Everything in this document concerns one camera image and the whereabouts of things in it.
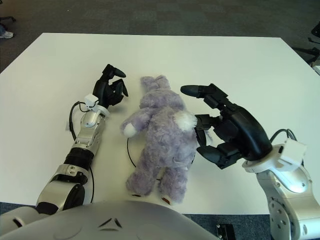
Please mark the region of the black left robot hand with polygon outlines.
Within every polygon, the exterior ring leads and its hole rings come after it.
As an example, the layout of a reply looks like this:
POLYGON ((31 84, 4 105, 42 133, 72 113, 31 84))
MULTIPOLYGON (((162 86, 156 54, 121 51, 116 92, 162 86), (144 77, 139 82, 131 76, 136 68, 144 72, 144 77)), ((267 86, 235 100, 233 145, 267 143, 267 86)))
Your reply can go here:
POLYGON ((128 97, 128 90, 123 78, 126 74, 118 68, 108 64, 96 81, 92 94, 98 98, 98 104, 106 109, 119 104, 123 97, 128 97))

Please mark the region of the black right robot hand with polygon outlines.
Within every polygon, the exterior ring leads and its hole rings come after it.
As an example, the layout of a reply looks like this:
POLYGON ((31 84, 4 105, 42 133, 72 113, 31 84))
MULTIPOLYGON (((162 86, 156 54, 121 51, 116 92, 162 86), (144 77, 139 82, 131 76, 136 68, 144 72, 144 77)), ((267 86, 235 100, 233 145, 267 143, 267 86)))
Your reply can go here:
POLYGON ((261 124, 245 108, 232 103, 228 95, 214 84, 184 85, 180 91, 191 97, 203 99, 220 115, 197 114, 194 128, 199 143, 197 152, 206 160, 225 169, 239 159, 257 161, 269 154, 273 147, 261 124), (207 144, 205 132, 213 129, 223 143, 214 147, 207 144))

